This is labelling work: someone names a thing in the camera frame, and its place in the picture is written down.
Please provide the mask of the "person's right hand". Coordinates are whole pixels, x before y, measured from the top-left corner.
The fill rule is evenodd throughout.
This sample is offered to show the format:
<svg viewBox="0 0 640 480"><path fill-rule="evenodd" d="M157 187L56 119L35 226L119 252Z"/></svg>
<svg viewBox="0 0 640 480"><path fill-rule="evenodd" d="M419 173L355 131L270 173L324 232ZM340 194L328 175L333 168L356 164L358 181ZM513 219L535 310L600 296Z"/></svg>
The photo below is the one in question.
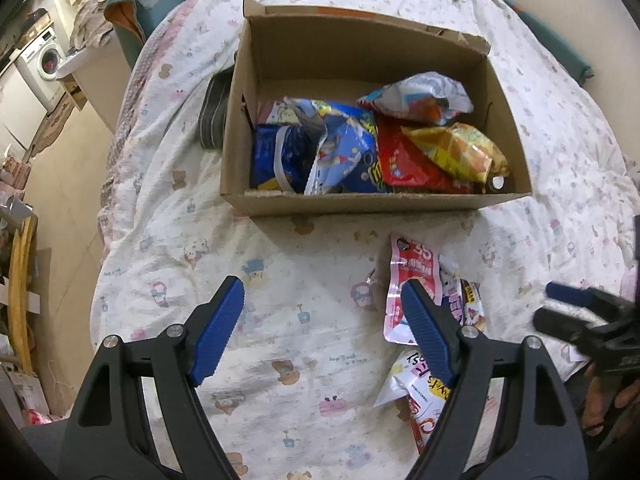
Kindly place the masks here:
<svg viewBox="0 0 640 480"><path fill-rule="evenodd" d="M620 440L639 428L639 379L622 387L623 376L599 376L596 364L586 370L590 384L582 413L582 430L595 437L605 430L605 415L610 408L622 410L610 430L614 440Z"/></svg>

